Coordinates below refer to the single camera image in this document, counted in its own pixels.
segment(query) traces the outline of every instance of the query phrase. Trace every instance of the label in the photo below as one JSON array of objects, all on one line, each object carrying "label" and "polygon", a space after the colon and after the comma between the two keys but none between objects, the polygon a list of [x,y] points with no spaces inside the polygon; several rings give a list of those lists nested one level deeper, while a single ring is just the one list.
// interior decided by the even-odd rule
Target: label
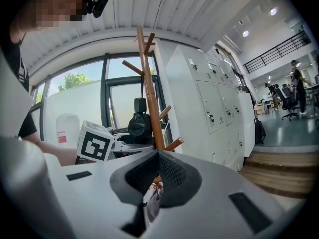
[{"label": "label", "polygon": [[66,142],[66,136],[65,132],[58,132],[58,143],[65,143]]}]

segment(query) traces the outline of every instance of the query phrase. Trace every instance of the black office chair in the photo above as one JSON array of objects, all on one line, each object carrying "label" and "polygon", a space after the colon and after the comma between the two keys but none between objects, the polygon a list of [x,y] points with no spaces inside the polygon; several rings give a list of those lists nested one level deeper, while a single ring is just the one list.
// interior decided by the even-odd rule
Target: black office chair
[{"label": "black office chair", "polygon": [[288,110],[288,112],[289,112],[285,116],[282,116],[282,120],[284,119],[284,117],[288,117],[289,121],[291,121],[290,118],[292,116],[297,116],[297,118],[299,118],[298,113],[294,112],[294,109],[296,109],[296,105],[298,102],[293,98],[293,95],[290,92],[290,90],[288,88],[283,88],[283,92],[285,93],[286,98],[284,97],[284,95],[280,89],[276,88],[275,91],[282,101],[282,109]]}]

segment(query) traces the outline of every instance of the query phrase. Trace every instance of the white storage locker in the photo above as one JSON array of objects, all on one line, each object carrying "label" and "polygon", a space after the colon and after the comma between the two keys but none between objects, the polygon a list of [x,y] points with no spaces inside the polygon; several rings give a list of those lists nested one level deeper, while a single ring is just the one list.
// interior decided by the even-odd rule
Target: white storage locker
[{"label": "white storage locker", "polygon": [[197,81],[201,95],[204,116],[208,124],[208,133],[213,133],[225,126],[225,118],[218,88],[209,82]]}]

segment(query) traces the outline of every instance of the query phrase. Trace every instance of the sky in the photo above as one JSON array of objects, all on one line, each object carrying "label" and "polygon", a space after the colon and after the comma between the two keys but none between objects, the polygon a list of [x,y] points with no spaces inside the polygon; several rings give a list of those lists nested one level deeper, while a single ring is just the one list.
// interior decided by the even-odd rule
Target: sky
[{"label": "sky", "polygon": [[[132,65],[141,69],[141,61],[140,61],[139,57],[111,59],[110,65],[109,65],[109,74],[107,77],[108,79],[137,75],[132,70],[130,70],[126,66],[122,65],[123,60],[127,60]],[[153,63],[152,63],[152,59],[148,58],[148,61],[149,61],[149,66],[154,68]],[[60,74],[60,75],[54,77],[51,80],[48,96],[51,96],[51,95],[59,92],[58,86],[64,85],[64,76],[66,76],[68,74],[84,73],[84,75],[86,77],[90,78],[91,80],[94,80],[94,81],[100,80],[101,74],[102,74],[102,67],[103,67],[103,61],[98,61],[98,62],[94,62],[91,64],[87,64],[84,66],[74,68],[70,71],[67,71],[63,74]],[[39,86],[38,92],[43,92],[43,87],[44,87],[44,84]]]}]

